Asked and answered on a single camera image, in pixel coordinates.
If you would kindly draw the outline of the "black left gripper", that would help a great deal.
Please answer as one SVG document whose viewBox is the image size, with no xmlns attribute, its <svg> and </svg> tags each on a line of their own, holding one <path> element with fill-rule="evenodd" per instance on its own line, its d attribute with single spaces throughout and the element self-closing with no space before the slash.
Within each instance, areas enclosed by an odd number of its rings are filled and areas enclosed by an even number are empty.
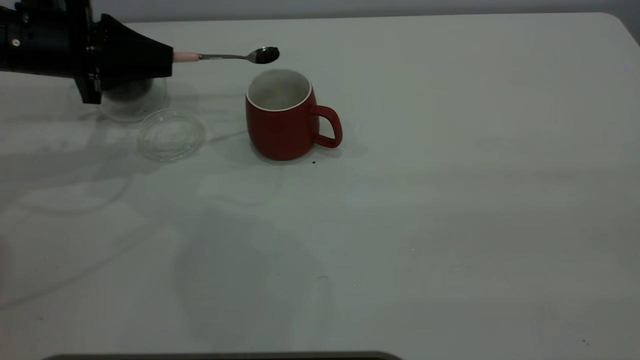
<svg viewBox="0 0 640 360">
<path fill-rule="evenodd" d="M 102 89 L 89 0 L 18 0 L 0 9 L 0 70 L 73 79 L 85 104 L 99 105 L 102 90 L 173 73 L 172 47 L 146 37 L 110 14 L 102 14 L 102 48 L 114 55 L 147 56 L 108 61 Z"/>
</svg>

